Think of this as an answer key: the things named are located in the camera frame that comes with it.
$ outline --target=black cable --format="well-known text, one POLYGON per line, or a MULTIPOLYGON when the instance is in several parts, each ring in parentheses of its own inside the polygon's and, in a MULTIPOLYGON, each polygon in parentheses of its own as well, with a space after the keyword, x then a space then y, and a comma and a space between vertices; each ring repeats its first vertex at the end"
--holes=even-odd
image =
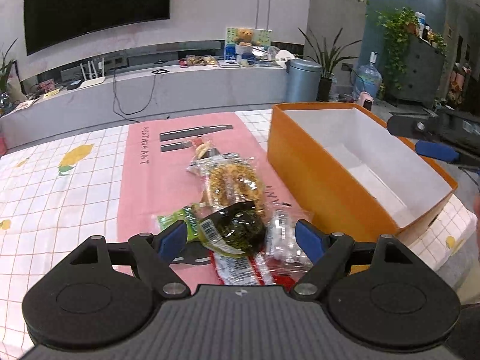
POLYGON ((464 168, 458 168, 460 169, 461 171, 463 171, 463 173, 465 173, 468 177, 470 177, 470 180, 472 180, 475 185, 477 186, 478 188, 478 191, 480 192, 480 185, 477 183, 477 181, 470 175, 470 173, 468 173, 464 168))
POLYGON ((154 74, 152 91, 150 92, 150 98, 148 99, 148 102, 145 105, 145 107, 143 107, 141 110, 138 110, 138 111, 135 111, 135 112, 124 112, 122 110, 122 107, 120 106, 120 100, 117 97, 117 75, 116 75, 116 69, 114 69, 113 70, 113 104, 112 104, 113 112, 116 115, 122 117, 124 120, 128 120, 129 122, 133 122, 133 123, 140 123, 138 120, 128 119, 124 115, 131 116, 131 115, 138 114, 138 113, 142 112, 143 110, 145 110, 148 107, 148 105, 150 105, 150 103, 152 102, 152 98, 153 98, 153 92, 155 90, 155 83, 157 82, 157 76, 159 74, 166 73, 166 72, 167 72, 167 70, 165 70, 165 69, 159 69, 159 70, 156 70, 156 71, 152 72, 154 74), (118 109, 120 110, 121 114, 119 114, 117 111, 115 111, 115 102, 117 102, 117 106, 118 106, 118 109))

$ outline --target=black pot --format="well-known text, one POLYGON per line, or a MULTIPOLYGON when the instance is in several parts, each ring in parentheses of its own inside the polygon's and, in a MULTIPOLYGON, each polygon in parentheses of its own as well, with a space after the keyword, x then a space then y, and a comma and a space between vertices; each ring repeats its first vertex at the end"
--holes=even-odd
POLYGON ((332 79, 328 79, 327 77, 322 77, 320 79, 320 83, 318 84, 317 101, 328 103, 328 95, 330 93, 331 88, 332 88, 332 79))

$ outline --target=bottle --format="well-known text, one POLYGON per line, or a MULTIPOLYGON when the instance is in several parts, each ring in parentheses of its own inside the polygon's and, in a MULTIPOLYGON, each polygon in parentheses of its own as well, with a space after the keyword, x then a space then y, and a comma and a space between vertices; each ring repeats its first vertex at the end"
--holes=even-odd
POLYGON ((428 24, 425 25, 423 29, 422 39, 428 42, 428 31, 430 30, 430 26, 428 24))
POLYGON ((367 92, 373 98, 377 95, 380 84, 382 83, 382 75, 375 67, 377 56, 378 54, 376 52, 372 52, 370 54, 370 62, 358 69, 358 75, 355 78, 355 86, 353 88, 353 97, 355 100, 360 97, 360 93, 362 92, 367 92))
POLYGON ((415 12, 415 16, 418 19, 418 37, 421 38, 425 28, 425 15, 421 12, 415 12))

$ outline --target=potted plant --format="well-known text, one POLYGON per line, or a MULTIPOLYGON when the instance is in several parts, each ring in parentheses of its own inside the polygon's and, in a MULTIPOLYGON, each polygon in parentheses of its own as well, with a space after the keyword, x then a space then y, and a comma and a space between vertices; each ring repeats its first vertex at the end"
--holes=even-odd
POLYGON ((431 45, 433 48, 436 48, 442 54, 445 54, 447 50, 447 44, 439 33, 434 32, 431 37, 431 45))
POLYGON ((392 12, 380 14, 378 24, 385 29, 383 44, 385 65, 383 66, 383 80, 386 91, 396 87, 401 89, 399 77, 405 73, 404 58, 410 45, 409 34, 416 34, 418 19, 415 12, 403 7, 392 12))
POLYGON ((349 43, 345 46, 339 46, 337 47, 337 41, 338 38, 340 37, 343 27, 340 28, 340 31, 338 32, 337 36, 335 37, 333 41, 332 48, 329 49, 327 47, 327 41, 326 38, 323 37, 323 48, 320 47, 320 43, 318 43, 317 38, 315 35, 310 31, 311 37, 315 41, 315 46, 314 43, 311 41, 309 36, 304 33, 300 28, 300 32, 302 33, 303 37, 307 41, 307 43, 310 45, 310 47, 313 49, 315 52, 315 57, 312 57, 312 59, 320 64, 322 66, 322 73, 320 75, 320 83, 318 84, 318 94, 317 94, 317 101, 321 102, 327 102, 328 101, 328 94, 330 93, 330 88, 332 87, 332 76, 333 76, 333 70, 335 67, 341 62, 341 61, 346 61, 348 59, 356 59, 358 58, 357 56, 340 56, 342 52, 349 46, 356 44, 358 42, 361 42, 362 40, 356 40, 352 43, 349 43))
POLYGON ((7 52, 3 54, 2 52, 2 64, 0 67, 0 106, 2 105, 7 105, 4 104, 6 100, 8 100, 8 92, 7 92, 7 80, 10 76, 11 72, 11 67, 14 65, 14 60, 11 59, 10 61, 7 62, 7 55, 10 49, 13 47, 15 42, 17 41, 15 39, 10 47, 7 49, 7 52))

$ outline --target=teddy bear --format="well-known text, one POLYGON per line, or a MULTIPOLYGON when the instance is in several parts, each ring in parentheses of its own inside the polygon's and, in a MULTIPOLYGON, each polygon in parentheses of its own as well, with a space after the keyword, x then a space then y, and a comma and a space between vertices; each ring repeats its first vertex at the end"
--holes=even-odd
POLYGON ((254 32, 249 28, 240 28, 237 31, 237 36, 233 41, 240 46, 260 46, 260 42, 252 40, 254 32))

